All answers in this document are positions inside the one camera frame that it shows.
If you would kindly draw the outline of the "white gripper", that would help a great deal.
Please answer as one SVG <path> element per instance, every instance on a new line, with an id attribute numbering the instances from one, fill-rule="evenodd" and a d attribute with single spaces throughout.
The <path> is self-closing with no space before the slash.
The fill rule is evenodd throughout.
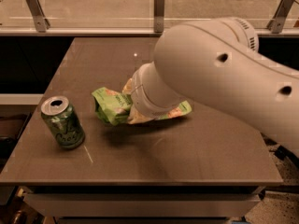
<path id="1" fill-rule="evenodd" d="M 131 93 L 133 104 L 128 124 L 151 121 L 177 108 L 184 98 L 170 89 L 159 76 L 154 63 L 146 63 L 139 67 L 128 79 L 122 92 Z"/>

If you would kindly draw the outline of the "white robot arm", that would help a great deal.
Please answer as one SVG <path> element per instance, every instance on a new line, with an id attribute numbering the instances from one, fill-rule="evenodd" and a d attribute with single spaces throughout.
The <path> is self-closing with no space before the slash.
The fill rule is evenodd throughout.
<path id="1" fill-rule="evenodd" d="M 299 76 L 258 52 L 240 18 L 188 21 L 164 32 L 133 74 L 135 109 L 156 119 L 190 98 L 241 119 L 299 155 Z"/>

